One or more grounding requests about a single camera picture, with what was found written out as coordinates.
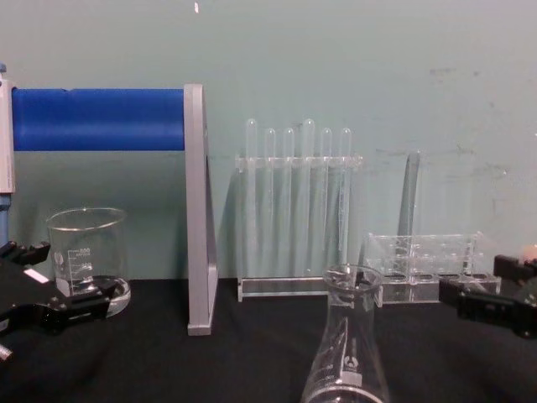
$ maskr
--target light green wall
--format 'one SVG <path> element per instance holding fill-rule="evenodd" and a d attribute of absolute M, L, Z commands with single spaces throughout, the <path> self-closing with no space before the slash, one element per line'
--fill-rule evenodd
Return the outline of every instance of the light green wall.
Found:
<path fill-rule="evenodd" d="M 0 0 L 0 60 L 21 87 L 203 83 L 222 255 L 234 156 L 251 117 L 277 128 L 305 118 L 352 128 L 355 151 L 374 174 L 367 230 L 393 232 L 399 212 L 399 174 L 379 175 L 375 161 L 386 158 L 398 171 L 401 160 L 392 154 L 471 149 L 474 169 L 485 175 L 478 191 L 464 195 L 477 206 L 467 227 L 494 236 L 506 251 L 537 240 L 535 1 L 199 6 L 196 14 L 193 0 Z M 44 237 L 44 218 L 63 207 L 123 207 L 133 276 L 181 273 L 183 154 L 20 154 L 17 164 L 12 238 Z M 497 175 L 503 168 L 506 176 Z M 222 262 L 223 275 L 234 275 Z"/>

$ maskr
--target blue cylinder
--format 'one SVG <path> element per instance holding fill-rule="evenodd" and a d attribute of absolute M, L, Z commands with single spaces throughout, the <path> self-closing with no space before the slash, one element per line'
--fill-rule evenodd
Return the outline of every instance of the blue cylinder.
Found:
<path fill-rule="evenodd" d="M 181 151 L 181 89 L 13 90 L 16 151 Z"/>

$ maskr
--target test tube rack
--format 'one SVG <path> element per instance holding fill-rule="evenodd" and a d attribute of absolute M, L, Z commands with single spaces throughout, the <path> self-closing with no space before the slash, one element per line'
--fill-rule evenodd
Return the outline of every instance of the test tube rack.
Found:
<path fill-rule="evenodd" d="M 317 295 L 322 272 L 348 261 L 352 189 L 362 157 L 352 153 L 352 131 L 258 129 L 246 123 L 235 236 L 238 298 Z"/>

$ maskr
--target black tablecloth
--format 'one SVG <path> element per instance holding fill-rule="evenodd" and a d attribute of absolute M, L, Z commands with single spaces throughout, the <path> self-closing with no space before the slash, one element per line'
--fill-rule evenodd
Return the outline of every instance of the black tablecloth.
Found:
<path fill-rule="evenodd" d="M 221 280 L 213 334 L 186 335 L 186 283 L 133 281 L 128 308 L 57 337 L 19 332 L 0 402 L 295 403 L 326 319 L 325 297 L 237 302 Z M 537 342 L 464 322 L 441 305 L 377 310 L 393 402 L 537 401 Z"/>

